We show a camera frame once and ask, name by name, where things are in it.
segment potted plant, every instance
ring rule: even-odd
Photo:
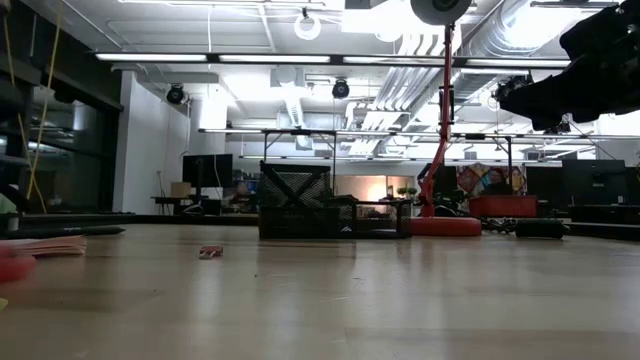
[[[415,201],[417,193],[418,193],[418,189],[411,188],[411,187],[407,188],[407,194],[409,194],[409,198],[411,199],[411,201]]]

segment cardboard box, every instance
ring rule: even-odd
[[[183,182],[171,183],[171,197],[188,198],[191,194],[191,184]]]

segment red stand base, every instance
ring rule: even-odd
[[[0,283],[22,280],[36,266],[33,256],[11,257],[11,250],[0,248]]]
[[[482,224],[473,218],[411,218],[413,236],[480,236]]]

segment red object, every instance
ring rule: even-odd
[[[538,198],[510,195],[479,196],[469,200],[469,212],[473,216],[536,217]]]
[[[22,280],[36,266],[33,256],[14,256],[10,248],[0,248],[0,283]]]
[[[447,142],[449,142],[449,129],[451,127],[451,110],[449,101],[451,100],[451,64],[453,58],[453,49],[451,47],[451,41],[453,39],[453,24],[445,26],[444,30],[444,84],[442,86],[442,114],[441,126],[440,126],[440,145],[436,151],[436,156],[433,158],[429,172],[424,181],[420,184],[419,198],[424,199],[422,206],[422,216],[433,216],[433,183],[434,176],[440,164],[444,162],[444,153],[447,151]]]
[[[480,236],[482,224],[473,218],[418,217],[411,219],[411,234],[422,236]]]
[[[221,245],[203,246],[200,248],[200,259],[211,259],[222,256],[224,248]]]

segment wooden floor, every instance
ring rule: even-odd
[[[223,258],[198,260],[203,244]],[[135,225],[0,286],[0,359],[640,358],[640,243]]]

